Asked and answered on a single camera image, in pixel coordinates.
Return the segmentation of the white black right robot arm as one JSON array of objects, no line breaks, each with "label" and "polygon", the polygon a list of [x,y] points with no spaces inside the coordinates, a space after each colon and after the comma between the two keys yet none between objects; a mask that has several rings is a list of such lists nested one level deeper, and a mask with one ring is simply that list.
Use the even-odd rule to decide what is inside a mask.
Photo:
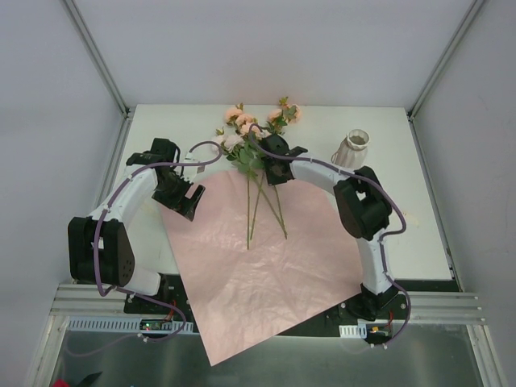
[{"label": "white black right robot arm", "polygon": [[290,148],[280,135],[252,141],[262,158],[270,185],[300,180],[332,194],[344,230],[356,239],[363,279],[360,293],[346,301],[349,314],[373,321],[388,313],[398,290],[389,279],[381,235],[393,208],[369,167],[356,171],[316,160],[302,147]]}]

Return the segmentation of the pale pink rose stem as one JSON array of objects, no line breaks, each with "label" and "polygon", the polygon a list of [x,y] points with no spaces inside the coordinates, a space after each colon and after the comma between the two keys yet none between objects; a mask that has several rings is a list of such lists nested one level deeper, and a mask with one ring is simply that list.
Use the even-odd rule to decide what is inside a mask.
[{"label": "pale pink rose stem", "polygon": [[253,220],[251,216],[251,183],[256,181],[258,171],[263,168],[257,150],[246,136],[226,133],[223,128],[215,130],[213,141],[222,149],[224,157],[245,177],[247,194],[246,249],[251,247]]}]

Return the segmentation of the cream printed ribbon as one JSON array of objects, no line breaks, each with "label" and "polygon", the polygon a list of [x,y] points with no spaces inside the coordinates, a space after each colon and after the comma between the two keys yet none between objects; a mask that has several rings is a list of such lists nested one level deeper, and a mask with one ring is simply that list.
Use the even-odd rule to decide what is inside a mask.
[{"label": "cream printed ribbon", "polygon": [[[159,214],[158,207],[153,204],[143,204],[142,211],[149,216],[157,216]],[[402,214],[408,224],[411,224],[415,227],[420,227],[420,222],[414,214],[411,214],[405,210],[402,211]]]}]

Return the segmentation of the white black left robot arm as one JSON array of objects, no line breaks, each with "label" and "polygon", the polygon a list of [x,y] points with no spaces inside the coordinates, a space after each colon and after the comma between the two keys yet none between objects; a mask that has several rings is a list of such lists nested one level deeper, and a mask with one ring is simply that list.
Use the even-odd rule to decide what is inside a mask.
[{"label": "white black left robot arm", "polygon": [[88,216],[69,222],[72,279],[96,285],[101,295],[115,289],[143,294],[152,313],[165,312],[171,298],[163,289],[165,277],[136,263],[127,228],[148,198],[193,220],[205,191],[193,179],[203,165],[192,152],[183,156],[174,142],[160,138],[129,156],[119,186]]}]

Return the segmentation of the orange rose stem with bud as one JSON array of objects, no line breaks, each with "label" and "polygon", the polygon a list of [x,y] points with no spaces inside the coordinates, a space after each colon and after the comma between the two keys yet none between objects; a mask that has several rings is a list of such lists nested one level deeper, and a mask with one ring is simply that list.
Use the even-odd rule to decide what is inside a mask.
[{"label": "orange rose stem with bud", "polygon": [[[290,103],[288,97],[282,97],[277,102],[277,107],[274,108],[265,120],[265,126],[259,126],[257,123],[253,124],[253,139],[263,141],[269,139],[271,135],[284,135],[285,128],[290,124],[297,123],[301,118],[300,107],[295,103]],[[269,197],[264,184],[266,183],[266,164],[264,153],[259,151],[260,159],[262,160],[262,173],[260,182],[256,184],[259,193],[257,196],[261,196],[268,209],[271,211],[273,218],[277,221],[278,226],[281,229],[281,234],[285,239],[288,238],[288,233],[285,226],[285,220],[283,218],[281,209],[281,200],[277,188],[273,187],[273,198]]]}]

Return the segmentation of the pink wrapping paper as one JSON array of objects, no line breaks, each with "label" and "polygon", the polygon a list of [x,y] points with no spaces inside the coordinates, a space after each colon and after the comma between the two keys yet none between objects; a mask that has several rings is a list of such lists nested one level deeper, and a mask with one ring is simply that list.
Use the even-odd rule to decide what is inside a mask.
[{"label": "pink wrapping paper", "polygon": [[193,220],[161,210],[209,362],[218,364],[356,295],[356,241],[325,191],[258,194],[235,171],[203,181]]}]

